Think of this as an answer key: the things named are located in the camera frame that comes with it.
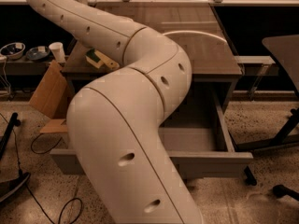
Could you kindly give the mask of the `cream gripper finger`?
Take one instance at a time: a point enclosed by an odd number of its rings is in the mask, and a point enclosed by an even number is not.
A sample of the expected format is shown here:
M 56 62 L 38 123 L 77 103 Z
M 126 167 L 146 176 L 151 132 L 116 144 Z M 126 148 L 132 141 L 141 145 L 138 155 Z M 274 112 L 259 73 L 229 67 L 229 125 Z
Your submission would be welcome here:
M 105 65 L 108 69 L 114 71 L 120 67 L 118 63 L 107 57 L 104 53 L 97 50 L 94 54 L 99 58 L 99 61 L 96 63 L 97 68 Z

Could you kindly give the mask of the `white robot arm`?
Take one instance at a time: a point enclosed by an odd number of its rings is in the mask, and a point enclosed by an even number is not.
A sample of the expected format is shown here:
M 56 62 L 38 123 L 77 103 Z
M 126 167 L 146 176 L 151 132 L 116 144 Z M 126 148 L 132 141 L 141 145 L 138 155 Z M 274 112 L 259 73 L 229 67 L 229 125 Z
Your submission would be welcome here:
M 192 79 L 186 52 L 144 24 L 75 0 L 26 0 L 44 18 L 120 69 L 71 101 L 70 143 L 116 224 L 203 224 L 158 134 Z

